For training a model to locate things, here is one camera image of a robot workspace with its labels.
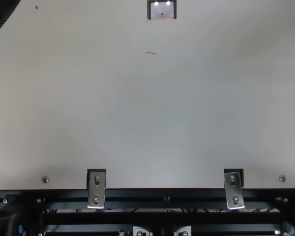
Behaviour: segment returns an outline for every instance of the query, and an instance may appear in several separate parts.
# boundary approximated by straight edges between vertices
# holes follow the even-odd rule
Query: metal bracket
[[[140,226],[133,226],[133,236],[143,236],[143,235],[153,236],[153,232]]]
[[[191,235],[191,226],[185,226],[174,230],[174,236],[192,236]]]
[[[103,209],[105,191],[106,172],[91,171],[88,176],[88,208]]]
[[[224,173],[224,186],[228,209],[245,208],[239,172]]]

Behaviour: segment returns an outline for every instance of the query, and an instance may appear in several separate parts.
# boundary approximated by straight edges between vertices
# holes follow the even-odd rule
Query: black metal frame
[[[55,213],[47,209],[86,209],[88,191],[0,190],[0,218],[24,222],[28,234],[118,235],[145,225],[153,234],[174,226],[192,226],[192,235],[295,234],[295,189],[243,189],[246,209],[275,208],[280,212],[92,212]],[[227,209],[224,189],[106,189],[105,208]]]

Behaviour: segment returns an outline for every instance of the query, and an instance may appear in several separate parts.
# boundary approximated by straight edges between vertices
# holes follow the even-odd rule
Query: metal plate
[[[103,209],[105,205],[106,172],[91,171],[88,178],[88,208]]]
[[[85,189],[87,169],[107,188],[224,188],[225,168],[295,188],[295,0],[177,15],[22,0],[0,29],[0,189]]]
[[[228,209],[245,208],[239,172],[224,173],[224,185]]]

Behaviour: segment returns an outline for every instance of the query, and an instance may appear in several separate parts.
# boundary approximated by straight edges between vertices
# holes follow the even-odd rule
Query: white panel
[[[223,188],[224,168],[295,187],[295,0],[178,0],[168,21],[146,0],[22,0],[0,29],[0,189],[85,188],[87,169]]]

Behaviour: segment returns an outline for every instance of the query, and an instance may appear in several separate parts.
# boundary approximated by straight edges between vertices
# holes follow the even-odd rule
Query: screw
[[[93,198],[93,202],[94,202],[94,204],[99,203],[99,197],[97,195]]]
[[[285,182],[286,181],[286,176],[285,175],[280,175],[280,181]]]
[[[100,182],[100,176],[95,176],[95,184],[99,185]]]
[[[230,176],[230,182],[231,184],[235,184],[235,176]]]
[[[237,205],[239,202],[239,198],[237,196],[233,196],[233,202],[235,205]]]
[[[44,183],[48,183],[49,182],[49,177],[48,176],[43,176],[42,181]]]

